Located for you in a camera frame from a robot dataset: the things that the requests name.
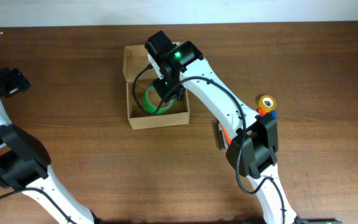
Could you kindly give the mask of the green tape roll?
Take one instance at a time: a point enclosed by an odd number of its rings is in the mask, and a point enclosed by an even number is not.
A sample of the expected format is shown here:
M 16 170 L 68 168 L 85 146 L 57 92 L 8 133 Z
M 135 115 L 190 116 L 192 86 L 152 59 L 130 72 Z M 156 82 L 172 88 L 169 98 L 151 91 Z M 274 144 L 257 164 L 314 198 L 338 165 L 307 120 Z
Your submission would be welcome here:
M 143 104 L 145 106 L 145 109 L 149 113 L 154 113 L 156 111 L 158 105 L 160 104 L 160 102 L 161 102 L 161 99 L 159 98 L 159 95 L 158 95 L 157 91 L 155 90 L 154 86 L 149 85 L 146 88 L 146 91 L 143 96 Z M 174 99 L 171 99 L 168 102 L 163 102 L 160 109 L 157 111 L 157 114 L 166 113 L 168 110 L 170 110 L 172 108 L 174 103 L 175 103 Z

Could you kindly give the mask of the brown cardboard box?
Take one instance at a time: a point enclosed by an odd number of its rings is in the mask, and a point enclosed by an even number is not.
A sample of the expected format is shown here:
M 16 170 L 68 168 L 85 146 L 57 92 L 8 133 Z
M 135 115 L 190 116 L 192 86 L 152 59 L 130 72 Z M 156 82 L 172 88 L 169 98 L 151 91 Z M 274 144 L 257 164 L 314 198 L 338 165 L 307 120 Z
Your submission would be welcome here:
M 190 122 L 188 95 L 181 101 L 163 103 L 158 114 L 149 116 L 151 108 L 161 101 L 152 82 L 157 79 L 154 69 L 147 70 L 139 78 L 137 75 L 149 64 L 147 51 L 143 45 L 124 47 L 123 75 L 126 80 L 127 118 L 132 129 L 176 126 Z

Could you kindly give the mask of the orange utility knife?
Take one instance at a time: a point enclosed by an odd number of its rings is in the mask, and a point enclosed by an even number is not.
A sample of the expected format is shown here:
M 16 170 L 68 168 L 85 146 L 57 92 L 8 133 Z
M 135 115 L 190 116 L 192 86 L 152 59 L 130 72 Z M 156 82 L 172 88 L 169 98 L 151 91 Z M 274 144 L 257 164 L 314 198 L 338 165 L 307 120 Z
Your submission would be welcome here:
M 265 116 L 267 114 L 267 112 L 263 108 L 258 108 L 257 112 L 261 116 Z

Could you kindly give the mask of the yellow clear tape roll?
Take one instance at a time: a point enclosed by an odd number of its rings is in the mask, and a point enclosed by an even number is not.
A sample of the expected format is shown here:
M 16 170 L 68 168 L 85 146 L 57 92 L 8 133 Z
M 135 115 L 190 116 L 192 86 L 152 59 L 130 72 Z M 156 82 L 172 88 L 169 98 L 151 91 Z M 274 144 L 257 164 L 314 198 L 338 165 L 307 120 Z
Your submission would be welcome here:
M 277 107 L 277 102 L 271 95 L 262 95 L 259 98 L 258 106 L 260 109 L 263 109 L 265 112 L 269 113 Z

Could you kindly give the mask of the blue white marker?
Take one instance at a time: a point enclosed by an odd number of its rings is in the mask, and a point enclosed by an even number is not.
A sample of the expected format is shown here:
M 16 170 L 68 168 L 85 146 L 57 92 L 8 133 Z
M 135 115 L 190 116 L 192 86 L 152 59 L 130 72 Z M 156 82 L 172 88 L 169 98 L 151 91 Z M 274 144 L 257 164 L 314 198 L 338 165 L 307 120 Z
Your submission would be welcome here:
M 277 112 L 275 110 L 272 111 L 272 116 L 274 119 L 277 119 Z

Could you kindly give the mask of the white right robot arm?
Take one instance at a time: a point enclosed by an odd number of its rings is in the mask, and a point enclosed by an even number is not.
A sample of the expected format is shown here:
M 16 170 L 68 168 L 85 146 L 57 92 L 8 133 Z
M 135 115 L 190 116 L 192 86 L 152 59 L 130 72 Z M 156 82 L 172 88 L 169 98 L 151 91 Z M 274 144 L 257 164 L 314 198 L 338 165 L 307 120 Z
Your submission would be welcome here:
M 235 170 L 239 188 L 256 195 L 265 223 L 299 223 L 278 176 L 277 120 L 243 103 L 216 75 L 203 53 L 189 40 L 174 44 L 163 31 L 145 43 L 148 68 L 162 103 L 192 92 L 223 125 L 232 140 L 226 158 Z

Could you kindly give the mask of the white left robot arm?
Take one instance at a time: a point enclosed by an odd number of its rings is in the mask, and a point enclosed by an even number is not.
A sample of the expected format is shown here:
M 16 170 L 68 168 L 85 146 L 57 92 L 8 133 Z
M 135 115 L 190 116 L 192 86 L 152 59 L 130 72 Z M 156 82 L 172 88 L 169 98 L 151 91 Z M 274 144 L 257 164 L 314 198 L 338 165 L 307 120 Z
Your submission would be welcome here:
M 59 181 L 44 145 L 8 117 L 1 99 L 28 88 L 30 82 L 18 69 L 0 69 L 0 187 L 13 189 L 0 199 L 22 193 L 59 223 L 101 223 Z

